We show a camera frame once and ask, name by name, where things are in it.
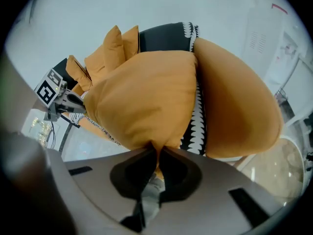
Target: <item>white wall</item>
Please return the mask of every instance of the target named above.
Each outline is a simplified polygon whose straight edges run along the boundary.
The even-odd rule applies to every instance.
[[[31,24],[19,23],[5,45],[13,64],[35,88],[43,75],[73,54],[81,62],[116,24],[122,32],[193,22],[201,36],[241,55],[254,0],[37,0]]]

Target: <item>black and white square marker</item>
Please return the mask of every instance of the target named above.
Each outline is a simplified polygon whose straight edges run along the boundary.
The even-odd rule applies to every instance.
[[[47,81],[44,81],[37,90],[37,95],[48,105],[55,96],[55,91],[51,88]]]
[[[54,71],[54,70],[50,70],[48,73],[48,78],[55,83],[58,87],[61,84],[62,78]]]

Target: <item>robotic arm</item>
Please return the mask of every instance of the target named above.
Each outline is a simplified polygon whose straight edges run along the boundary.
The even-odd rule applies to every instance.
[[[37,85],[35,108],[45,111],[44,120],[56,122],[64,112],[86,113],[79,95],[67,89],[67,82],[51,69]]]

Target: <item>cable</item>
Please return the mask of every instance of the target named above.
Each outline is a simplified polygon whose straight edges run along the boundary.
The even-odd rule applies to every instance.
[[[51,121],[51,125],[52,125],[52,131],[53,131],[53,140],[52,140],[52,144],[51,144],[51,149],[54,149],[55,142],[56,142],[56,136],[55,136],[54,125],[53,125],[52,121]]]

